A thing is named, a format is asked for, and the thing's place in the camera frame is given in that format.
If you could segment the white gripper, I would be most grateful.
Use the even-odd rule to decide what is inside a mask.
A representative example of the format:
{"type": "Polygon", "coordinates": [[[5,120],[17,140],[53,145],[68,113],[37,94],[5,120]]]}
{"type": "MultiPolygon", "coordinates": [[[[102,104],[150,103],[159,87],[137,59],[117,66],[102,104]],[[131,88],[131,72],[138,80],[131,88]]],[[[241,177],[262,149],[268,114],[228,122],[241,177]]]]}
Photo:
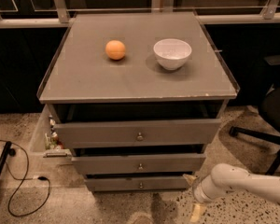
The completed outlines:
{"type": "Polygon", "coordinates": [[[193,197],[198,203],[192,206],[189,222],[196,223],[206,210],[206,205],[219,198],[223,194],[223,189],[215,185],[211,176],[196,177],[195,175],[183,174],[189,185],[192,185],[193,197]]]}

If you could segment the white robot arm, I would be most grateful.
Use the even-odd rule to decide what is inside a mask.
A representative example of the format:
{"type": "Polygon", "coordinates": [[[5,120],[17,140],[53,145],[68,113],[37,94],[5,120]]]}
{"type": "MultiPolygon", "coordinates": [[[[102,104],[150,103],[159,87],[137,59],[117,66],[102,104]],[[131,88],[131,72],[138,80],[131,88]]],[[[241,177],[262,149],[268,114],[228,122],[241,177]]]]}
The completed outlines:
{"type": "Polygon", "coordinates": [[[206,206],[235,191],[245,190],[280,205],[280,176],[256,175],[246,169],[220,163],[205,177],[183,174],[194,198],[189,222],[199,221],[206,206]]]}

